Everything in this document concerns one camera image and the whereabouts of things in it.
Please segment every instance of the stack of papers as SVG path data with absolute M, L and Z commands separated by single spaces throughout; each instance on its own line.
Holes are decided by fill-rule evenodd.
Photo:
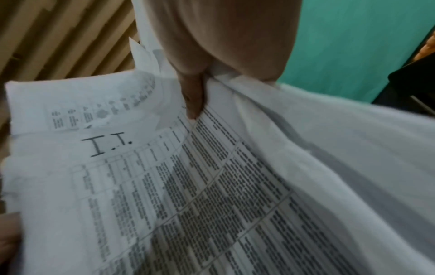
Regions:
M 131 48 L 134 71 L 7 84 L 14 272 L 433 274 L 432 119 L 215 66 L 189 120 L 161 50 Z

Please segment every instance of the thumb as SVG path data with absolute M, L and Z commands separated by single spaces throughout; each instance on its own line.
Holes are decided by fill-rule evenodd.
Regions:
M 188 76 L 180 72 L 177 75 L 181 85 L 181 93 L 186 102 L 187 117 L 196 119 L 201 114 L 205 104 L 203 76 L 202 74 Z

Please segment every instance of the hand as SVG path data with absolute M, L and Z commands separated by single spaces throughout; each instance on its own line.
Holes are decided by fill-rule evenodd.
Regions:
M 177 71 L 187 116 L 204 105 L 202 73 L 217 59 L 263 81 L 284 71 L 302 0 L 144 0 L 163 50 Z
M 0 265 L 10 260 L 21 242 L 19 213 L 0 215 Z

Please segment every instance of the wooden surface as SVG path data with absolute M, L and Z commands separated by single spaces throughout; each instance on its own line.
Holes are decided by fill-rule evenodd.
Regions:
M 138 41 L 131 0 L 1 0 L 1 85 L 133 69 L 129 37 Z M 10 116 L 2 93 L 0 161 Z

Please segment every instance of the page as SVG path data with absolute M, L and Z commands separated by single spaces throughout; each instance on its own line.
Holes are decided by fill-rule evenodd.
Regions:
M 20 135 L 100 127 L 139 119 L 177 89 L 144 71 L 60 81 L 9 82 L 11 132 Z M 128 113 L 129 116 L 118 118 Z
M 213 79 L 207 91 L 198 120 L 179 97 L 157 132 L 159 116 L 18 138 L 39 154 L 3 168 L 26 178 L 24 273 L 369 274 L 258 157 L 233 92 Z

